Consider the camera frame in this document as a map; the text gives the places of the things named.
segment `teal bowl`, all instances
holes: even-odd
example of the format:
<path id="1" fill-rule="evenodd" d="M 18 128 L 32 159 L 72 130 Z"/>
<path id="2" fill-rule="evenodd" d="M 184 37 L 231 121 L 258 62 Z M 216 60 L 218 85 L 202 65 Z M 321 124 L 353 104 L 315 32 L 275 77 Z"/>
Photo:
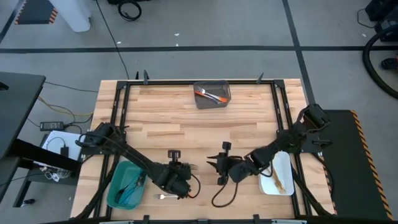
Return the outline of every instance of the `teal bowl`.
<path id="1" fill-rule="evenodd" d="M 112 208 L 120 208 L 125 210 L 132 210 L 136 208 L 140 204 L 142 196 L 144 195 L 144 187 L 145 183 L 147 182 L 146 176 L 143 187 L 137 188 L 132 193 L 127 204 L 116 203 L 115 198 L 119 190 L 123 189 L 129 183 L 135 182 L 141 172 L 142 169 L 130 161 L 120 162 L 114 172 L 108 196 L 106 197 L 106 203 Z"/>

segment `gray floor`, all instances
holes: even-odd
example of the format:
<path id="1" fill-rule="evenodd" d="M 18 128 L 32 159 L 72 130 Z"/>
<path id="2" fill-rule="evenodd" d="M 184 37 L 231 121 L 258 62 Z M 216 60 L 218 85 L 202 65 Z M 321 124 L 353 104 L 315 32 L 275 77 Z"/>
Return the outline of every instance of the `gray floor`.
<path id="1" fill-rule="evenodd" d="M 91 29 L 74 33 L 61 16 L 52 25 L 12 25 L 0 49 L 59 49 L 113 47 L 111 36 L 92 0 L 85 0 L 91 13 Z M 140 3 L 142 17 L 122 20 L 114 6 L 98 0 L 120 47 L 175 47 L 217 45 L 293 46 L 284 7 L 280 0 L 153 0 Z M 356 11 L 368 0 L 289 0 L 301 46 L 361 46 L 374 35 L 356 23 Z M 17 0 L 0 2 L 0 30 Z M 363 14 L 363 22 L 369 22 Z M 373 52 L 378 63 L 396 52 Z M 131 77 L 146 69 L 156 78 L 301 78 L 294 51 L 189 51 L 123 52 Z M 316 101 L 327 109 L 356 110 L 368 140 L 393 215 L 398 217 L 398 158 L 394 142 L 398 103 L 368 77 L 361 52 L 304 52 L 305 64 Z M 97 90 L 100 80 L 122 79 L 126 74 L 117 53 L 0 54 L 0 71 L 45 75 L 47 81 Z M 380 71 L 381 77 L 398 89 L 396 72 Z M 66 106 L 75 113 L 88 113 L 95 106 L 95 93 L 80 93 L 45 85 L 41 96 L 49 103 Z M 71 117 L 48 110 L 37 102 L 29 118 L 40 121 L 70 121 Z M 39 144 L 44 133 L 26 123 L 20 138 Z M 16 177 L 25 170 L 18 170 Z M 42 223 L 66 220 L 72 207 L 74 187 L 32 184 L 31 207 L 11 208 L 21 181 L 15 181 L 0 203 L 4 223 Z"/>

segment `black table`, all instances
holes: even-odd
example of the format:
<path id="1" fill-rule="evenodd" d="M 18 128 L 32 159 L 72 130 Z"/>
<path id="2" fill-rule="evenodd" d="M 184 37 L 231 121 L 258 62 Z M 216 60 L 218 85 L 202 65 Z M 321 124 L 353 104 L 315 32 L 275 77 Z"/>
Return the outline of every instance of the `black table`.
<path id="1" fill-rule="evenodd" d="M 33 161 L 78 172 L 80 163 L 17 139 L 45 77 L 0 72 L 0 201 L 18 167 L 32 170 Z"/>

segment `white tray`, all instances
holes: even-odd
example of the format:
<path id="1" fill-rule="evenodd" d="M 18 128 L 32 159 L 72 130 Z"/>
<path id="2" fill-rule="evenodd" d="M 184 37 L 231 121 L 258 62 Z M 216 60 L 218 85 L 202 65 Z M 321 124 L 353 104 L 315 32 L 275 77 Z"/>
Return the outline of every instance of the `white tray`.
<path id="1" fill-rule="evenodd" d="M 285 193 L 279 193 L 275 186 L 274 178 L 258 175 L 260 191 L 267 195 L 292 195 L 294 193 L 292 167 L 290 165 L 290 156 L 286 152 L 278 152 L 272 161 L 274 172 L 278 174 L 281 184 L 284 186 Z M 263 174 L 269 175 L 271 167 L 262 171 Z"/>

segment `wooden tabletop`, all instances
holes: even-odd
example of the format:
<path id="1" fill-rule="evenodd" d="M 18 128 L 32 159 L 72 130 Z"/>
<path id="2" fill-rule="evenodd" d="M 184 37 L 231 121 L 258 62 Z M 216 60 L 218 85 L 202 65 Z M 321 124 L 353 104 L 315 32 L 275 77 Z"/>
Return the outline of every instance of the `wooden tabletop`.
<path id="1" fill-rule="evenodd" d="M 109 122 L 114 100 L 116 80 L 102 81 L 91 128 L 100 122 Z M 293 120 L 299 111 L 306 107 L 303 88 L 299 79 L 286 79 L 287 98 Z M 269 85 L 230 85 L 232 100 L 226 108 L 198 110 L 193 98 L 191 85 L 133 86 L 127 107 L 127 142 L 149 159 L 168 163 L 169 149 L 181 150 L 181 161 L 196 164 L 193 171 L 200 182 L 201 192 L 195 199 L 157 200 L 154 194 L 162 191 L 151 181 L 147 181 L 141 204 L 134 210 L 114 209 L 113 220 L 142 220 L 144 215 L 150 219 L 250 219 L 254 214 L 260 218 L 293 218 L 291 198 L 271 196 L 259 190 L 257 176 L 244 179 L 238 187 L 235 201 L 228 207 L 215 208 L 211 198 L 220 189 L 218 174 L 206 163 L 207 156 L 215 156 L 222 151 L 223 141 L 232 143 L 230 155 L 244 156 L 255 147 L 269 144 L 275 139 L 277 121 Z M 282 106 L 282 97 L 278 91 Z M 330 213 L 334 213 L 325 173 L 322 165 L 311 155 L 302 154 L 303 171 L 307 187 L 317 200 Z M 83 164 L 76 188 L 71 217 L 78 215 L 90 201 L 98 188 L 103 156 L 93 156 Z M 189 181 L 192 191 L 198 184 Z M 304 213 L 301 192 L 296 186 L 300 211 Z M 217 204 L 228 202 L 234 192 L 230 181 L 215 200 Z M 105 192 L 101 215 L 105 215 Z"/>

